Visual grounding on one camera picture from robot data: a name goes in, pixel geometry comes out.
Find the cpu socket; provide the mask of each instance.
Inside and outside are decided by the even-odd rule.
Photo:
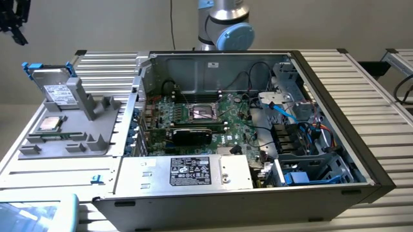
[[[188,116],[192,119],[217,119],[217,109],[214,104],[190,105]]]

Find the blue latch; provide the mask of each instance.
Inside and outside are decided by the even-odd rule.
[[[91,184],[103,184],[102,175],[94,175],[91,179]]]
[[[75,72],[75,68],[74,68],[74,66],[70,62],[66,63],[66,68],[70,71],[71,77],[78,77],[76,72]]]
[[[33,77],[32,77],[31,73],[28,72],[28,63],[23,62],[21,67],[23,67],[23,71],[25,72],[25,74],[28,76],[28,79],[33,80]]]
[[[41,69],[41,67],[43,67],[43,64],[40,64],[40,63],[33,63],[33,64],[31,64],[31,65],[28,66],[28,69]]]
[[[306,172],[291,172],[283,175],[285,183],[289,186],[302,185],[322,185],[322,184],[337,184],[340,183],[341,176],[336,175],[329,180],[310,180]]]

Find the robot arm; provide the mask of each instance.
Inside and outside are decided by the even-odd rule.
[[[16,0],[16,12],[13,12],[15,0],[0,0],[0,31],[11,31],[17,44],[25,45],[28,42],[19,28],[28,20],[31,0]]]
[[[243,0],[199,0],[198,50],[247,50],[254,41]]]

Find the warning label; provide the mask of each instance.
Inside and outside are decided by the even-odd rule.
[[[58,105],[76,104],[75,97],[67,86],[44,86],[44,89]]]
[[[211,169],[209,157],[171,158],[170,185],[210,185]]]

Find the white wall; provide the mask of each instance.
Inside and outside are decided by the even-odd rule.
[[[176,49],[191,49],[198,0],[172,1]],[[245,1],[257,33],[253,48],[344,47],[364,60],[380,59],[388,47],[413,48],[412,0]],[[79,49],[171,49],[168,0],[36,0],[24,35],[29,44],[20,46],[0,34],[3,103],[41,101],[20,68],[24,61],[62,64]]]

